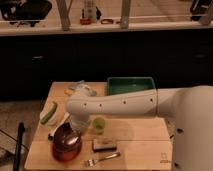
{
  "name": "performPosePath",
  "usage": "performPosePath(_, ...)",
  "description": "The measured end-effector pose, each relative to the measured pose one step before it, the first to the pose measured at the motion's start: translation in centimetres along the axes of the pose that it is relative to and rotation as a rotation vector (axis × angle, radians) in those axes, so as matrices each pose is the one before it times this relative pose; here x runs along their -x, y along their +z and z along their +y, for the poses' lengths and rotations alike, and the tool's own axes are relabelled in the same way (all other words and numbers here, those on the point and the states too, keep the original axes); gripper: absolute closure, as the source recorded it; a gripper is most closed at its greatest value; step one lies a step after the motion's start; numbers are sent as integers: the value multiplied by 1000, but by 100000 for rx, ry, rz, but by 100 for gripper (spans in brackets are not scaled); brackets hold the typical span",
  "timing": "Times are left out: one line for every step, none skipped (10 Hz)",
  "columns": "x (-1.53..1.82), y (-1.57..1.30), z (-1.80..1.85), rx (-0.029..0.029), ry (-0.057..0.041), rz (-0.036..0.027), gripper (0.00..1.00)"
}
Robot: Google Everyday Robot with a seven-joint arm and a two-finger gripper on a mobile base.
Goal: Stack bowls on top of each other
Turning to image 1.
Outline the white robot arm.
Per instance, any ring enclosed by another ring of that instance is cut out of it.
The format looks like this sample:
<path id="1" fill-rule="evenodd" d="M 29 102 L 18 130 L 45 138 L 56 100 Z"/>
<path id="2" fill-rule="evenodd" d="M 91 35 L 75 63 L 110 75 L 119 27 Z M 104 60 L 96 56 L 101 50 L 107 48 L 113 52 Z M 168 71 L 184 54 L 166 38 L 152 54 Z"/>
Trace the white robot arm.
<path id="1" fill-rule="evenodd" d="M 213 86 L 151 89 L 93 96 L 79 85 L 66 102 L 77 129 L 88 125 L 91 114 L 172 117 L 175 132 L 172 171 L 213 171 Z"/>

